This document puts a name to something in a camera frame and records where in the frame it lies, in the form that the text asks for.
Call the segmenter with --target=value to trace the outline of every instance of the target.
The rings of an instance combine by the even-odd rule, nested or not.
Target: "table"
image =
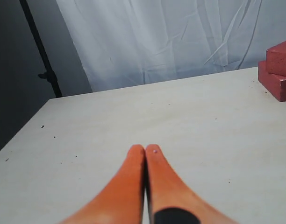
[[[49,100],[0,152],[0,224],[61,221],[135,143],[236,221],[286,224],[286,102],[257,68]]]

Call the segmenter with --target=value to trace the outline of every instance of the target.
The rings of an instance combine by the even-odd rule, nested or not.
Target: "red brick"
[[[269,73],[286,76],[286,41],[267,50],[266,70]]]
[[[280,102],[286,101],[286,77],[266,71],[266,62],[258,63],[259,82]]]

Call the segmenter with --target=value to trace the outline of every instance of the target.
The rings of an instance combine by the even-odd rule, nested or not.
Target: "black stand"
[[[30,11],[29,5],[27,3],[27,0],[20,0],[21,3],[21,7],[23,9],[23,12],[25,14],[25,17],[28,21],[29,27],[31,29],[33,38],[36,42],[37,48],[39,50],[40,56],[42,58],[43,64],[45,66],[46,72],[43,74],[39,74],[38,76],[40,78],[46,79],[52,86],[53,91],[56,95],[57,98],[62,97],[62,93],[58,84],[58,80],[57,80],[57,76],[54,72],[54,70],[52,69],[51,65],[50,65],[50,61],[49,58],[45,52],[44,46],[42,44],[40,35],[38,33],[36,24],[34,22],[32,13]]]

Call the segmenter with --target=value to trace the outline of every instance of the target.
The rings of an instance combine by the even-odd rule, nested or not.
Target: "white curtain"
[[[286,0],[57,0],[94,91],[256,66]]]

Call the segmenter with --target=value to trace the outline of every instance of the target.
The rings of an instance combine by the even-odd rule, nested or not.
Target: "gray wall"
[[[29,0],[64,96],[91,92],[55,0]],[[54,93],[18,0],[0,0],[0,149]]]

